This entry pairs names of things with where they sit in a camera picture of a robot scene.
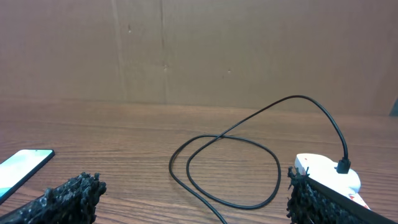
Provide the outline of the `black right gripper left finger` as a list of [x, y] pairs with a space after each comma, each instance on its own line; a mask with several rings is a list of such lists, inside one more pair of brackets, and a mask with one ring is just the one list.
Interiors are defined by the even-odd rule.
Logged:
[[96, 206], [106, 192], [99, 173], [82, 172], [57, 188], [1, 216], [1, 224], [92, 224]]

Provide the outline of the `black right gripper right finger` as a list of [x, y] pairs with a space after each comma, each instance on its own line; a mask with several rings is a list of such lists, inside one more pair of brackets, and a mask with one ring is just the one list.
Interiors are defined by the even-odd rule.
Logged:
[[287, 217], [297, 224], [397, 224], [289, 167]]

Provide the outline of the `blue screen smartphone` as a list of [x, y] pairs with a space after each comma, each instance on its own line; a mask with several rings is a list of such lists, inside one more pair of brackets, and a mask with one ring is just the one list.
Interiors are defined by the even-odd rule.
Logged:
[[53, 149], [21, 149], [1, 163], [1, 203], [55, 155]]

